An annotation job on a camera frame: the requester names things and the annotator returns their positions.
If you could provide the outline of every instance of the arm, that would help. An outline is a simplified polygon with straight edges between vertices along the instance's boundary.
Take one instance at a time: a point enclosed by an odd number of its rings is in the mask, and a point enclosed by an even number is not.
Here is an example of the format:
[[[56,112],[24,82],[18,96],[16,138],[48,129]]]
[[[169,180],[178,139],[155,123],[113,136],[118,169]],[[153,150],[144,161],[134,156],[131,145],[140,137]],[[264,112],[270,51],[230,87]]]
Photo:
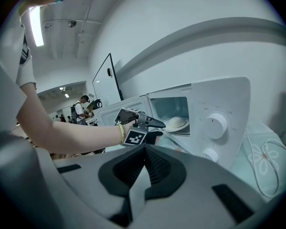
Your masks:
[[[33,83],[21,87],[27,99],[17,120],[38,147],[57,154],[78,154],[121,144],[118,126],[69,125],[53,122],[43,108]],[[125,134],[130,123],[124,125]]]

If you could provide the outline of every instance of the ceiling light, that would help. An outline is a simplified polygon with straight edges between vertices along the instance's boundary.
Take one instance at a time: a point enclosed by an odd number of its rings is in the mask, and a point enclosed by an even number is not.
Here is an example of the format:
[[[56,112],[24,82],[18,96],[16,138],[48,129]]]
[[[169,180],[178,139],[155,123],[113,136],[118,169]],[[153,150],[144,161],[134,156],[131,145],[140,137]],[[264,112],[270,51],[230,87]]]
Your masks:
[[[42,39],[40,22],[40,7],[30,8],[30,21],[36,46],[43,46],[44,44]]]

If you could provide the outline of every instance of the power cord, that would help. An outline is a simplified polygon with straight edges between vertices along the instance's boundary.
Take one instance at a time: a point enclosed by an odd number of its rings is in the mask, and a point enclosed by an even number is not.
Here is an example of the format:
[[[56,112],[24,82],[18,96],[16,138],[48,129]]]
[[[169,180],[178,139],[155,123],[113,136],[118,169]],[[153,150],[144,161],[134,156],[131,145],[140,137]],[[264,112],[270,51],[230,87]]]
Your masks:
[[[131,121],[135,121],[135,126],[137,125],[137,119],[136,119],[136,117],[133,117],[133,118],[129,118],[128,120],[124,120],[124,121],[117,121],[116,123],[115,123],[115,125],[117,125],[117,124],[124,124],[124,123],[126,123],[126,124],[128,124],[128,123],[130,123]]]
[[[256,148],[259,149],[259,147],[255,144],[252,144],[251,141],[250,141],[250,138],[249,138],[249,134],[248,134],[248,130],[246,129],[246,136],[247,136],[247,139],[248,139],[248,143],[249,143],[249,146],[250,146],[250,149],[251,149],[251,154],[252,154],[252,161],[253,161],[253,173],[254,173],[254,176],[255,176],[255,179],[256,179],[256,184],[257,184],[257,187],[258,189],[260,190],[260,192],[267,198],[272,198],[276,195],[279,187],[280,187],[280,176],[279,176],[279,173],[278,173],[278,170],[276,168],[276,166],[274,165],[273,163],[273,160],[271,159],[271,157],[269,156],[268,154],[268,143],[272,143],[272,144],[276,144],[282,148],[284,148],[286,150],[286,147],[281,144],[280,142],[276,141],[275,139],[268,139],[267,141],[265,141],[262,145],[261,145],[261,150],[262,150],[262,153],[263,155],[265,155],[265,157],[267,158],[267,160],[269,161],[270,165],[272,166],[275,174],[276,174],[276,179],[277,179],[277,187],[276,187],[276,190],[275,192],[270,195],[270,194],[267,194],[265,191],[263,191],[263,189],[261,188],[261,185],[259,183],[259,179],[258,179],[258,176],[257,176],[257,173],[256,173],[256,166],[255,166],[255,156],[254,156],[254,153],[253,153],[253,146],[255,146]]]

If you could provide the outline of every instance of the hand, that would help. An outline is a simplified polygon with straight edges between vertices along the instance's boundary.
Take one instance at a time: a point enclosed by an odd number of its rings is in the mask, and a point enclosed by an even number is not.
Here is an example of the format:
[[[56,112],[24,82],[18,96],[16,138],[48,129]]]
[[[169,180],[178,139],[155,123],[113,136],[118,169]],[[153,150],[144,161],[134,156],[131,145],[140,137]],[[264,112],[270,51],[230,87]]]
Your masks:
[[[133,124],[135,124],[135,121],[134,121],[134,120],[131,121],[131,122],[128,123],[128,124],[123,125],[124,131],[125,131],[125,136],[127,135],[128,131],[129,131],[129,128],[130,128],[131,126],[133,126]]]

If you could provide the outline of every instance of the cable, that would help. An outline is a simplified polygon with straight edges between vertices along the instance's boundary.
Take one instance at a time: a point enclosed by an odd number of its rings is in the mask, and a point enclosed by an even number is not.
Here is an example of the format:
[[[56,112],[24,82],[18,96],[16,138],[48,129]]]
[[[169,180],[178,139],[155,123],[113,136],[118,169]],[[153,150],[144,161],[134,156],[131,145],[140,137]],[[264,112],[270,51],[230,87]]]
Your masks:
[[[285,147],[283,144],[281,144],[280,142],[278,142],[278,141],[276,141],[276,140],[274,140],[274,139],[268,139],[267,141],[265,141],[265,142],[261,145],[261,151],[262,151],[263,155],[266,156],[267,160],[269,161],[270,165],[272,166],[272,168],[273,168],[273,170],[274,170],[274,172],[275,172],[275,174],[276,174],[276,179],[277,179],[277,187],[276,187],[276,190],[275,190],[275,192],[274,192],[272,195],[270,195],[270,194],[267,194],[266,192],[264,192],[263,189],[261,188],[260,183],[259,183],[259,179],[258,179],[258,176],[257,176],[257,173],[256,173],[255,155],[254,155],[254,153],[253,153],[253,148],[252,148],[252,147],[253,147],[253,146],[255,146],[256,148],[259,148],[259,147],[258,147],[257,145],[254,145],[254,144],[251,143],[247,129],[246,129],[246,136],[247,136],[248,143],[249,143],[249,146],[250,146],[250,149],[251,149],[252,162],[253,162],[253,173],[254,173],[254,176],[255,176],[255,179],[256,179],[257,187],[258,187],[258,189],[260,190],[260,192],[261,192],[265,197],[267,197],[267,198],[272,198],[272,197],[274,197],[274,196],[276,195],[276,193],[277,193],[277,191],[278,191],[278,189],[279,189],[279,187],[280,187],[280,176],[279,176],[279,173],[278,173],[278,170],[277,170],[275,164],[273,163],[273,160],[271,159],[271,157],[270,157],[269,154],[268,154],[268,150],[267,150],[268,144],[267,144],[267,143],[276,144],[276,145],[278,145],[278,146],[284,148],[285,150],[286,150],[286,147]]]
[[[79,40],[78,40],[78,43],[77,43],[77,54],[76,54],[76,58],[78,57],[78,50],[79,50],[79,47],[80,47],[80,42],[81,42],[80,37],[81,37],[81,34],[82,34],[82,30],[83,30],[83,28],[84,28],[84,24],[85,24],[86,20],[88,19],[89,11],[90,11],[90,8],[91,8],[91,5],[92,5],[93,1],[94,1],[94,0],[91,0],[90,5],[89,5],[89,7],[88,7],[88,9],[87,9],[87,12],[86,12],[86,14],[85,14],[84,20],[82,21],[82,27],[81,27],[81,30],[80,30],[80,33],[79,33]]]
[[[129,118],[128,120],[124,120],[124,121],[117,121],[116,123],[115,123],[115,125],[117,125],[118,123],[119,124],[122,124],[122,123],[124,123],[124,122],[127,122],[128,121],[128,123],[130,123],[131,121],[135,121],[135,125],[137,124],[137,119],[134,117],[134,118]]]

